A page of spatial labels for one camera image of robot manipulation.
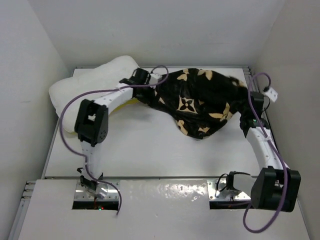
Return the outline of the black pillowcase with beige flowers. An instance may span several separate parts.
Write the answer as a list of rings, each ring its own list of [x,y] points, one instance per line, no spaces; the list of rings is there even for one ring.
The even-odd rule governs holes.
[[[241,80],[198,68],[171,72],[165,82],[139,88],[136,98],[172,116],[179,130],[195,139],[213,135],[249,105]]]

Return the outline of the white pillow with yellow edge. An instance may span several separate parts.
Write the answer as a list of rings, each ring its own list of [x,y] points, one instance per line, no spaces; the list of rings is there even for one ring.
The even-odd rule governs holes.
[[[129,78],[138,67],[131,56],[123,55],[99,67],[88,69],[80,75],[59,80],[48,90],[56,114],[60,117],[67,103],[83,93],[115,88],[120,80]],[[76,137],[74,128],[81,101],[94,100],[103,95],[103,93],[88,94],[75,100],[68,107],[62,122],[63,133],[68,138]]]

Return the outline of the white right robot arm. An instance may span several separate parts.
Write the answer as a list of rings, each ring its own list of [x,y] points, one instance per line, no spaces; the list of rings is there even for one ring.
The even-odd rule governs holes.
[[[240,128],[250,143],[260,169],[254,178],[249,173],[231,171],[226,175],[223,188],[217,182],[215,190],[232,194],[245,193],[250,197],[252,207],[275,211],[281,199],[284,199],[281,211],[292,212],[295,208],[301,175],[291,170],[276,153],[271,138],[270,126],[262,118],[264,95],[250,92],[248,102],[240,111]]]

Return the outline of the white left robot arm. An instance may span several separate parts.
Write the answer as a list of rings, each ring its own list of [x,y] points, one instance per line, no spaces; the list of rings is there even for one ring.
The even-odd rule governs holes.
[[[148,71],[137,68],[130,78],[120,80],[107,94],[81,101],[74,127],[84,155],[83,167],[78,171],[81,173],[81,184],[90,192],[99,192],[101,183],[98,181],[103,178],[100,152],[102,142],[108,135],[110,113],[136,96],[135,86],[141,90],[141,86],[147,86],[150,79]]]

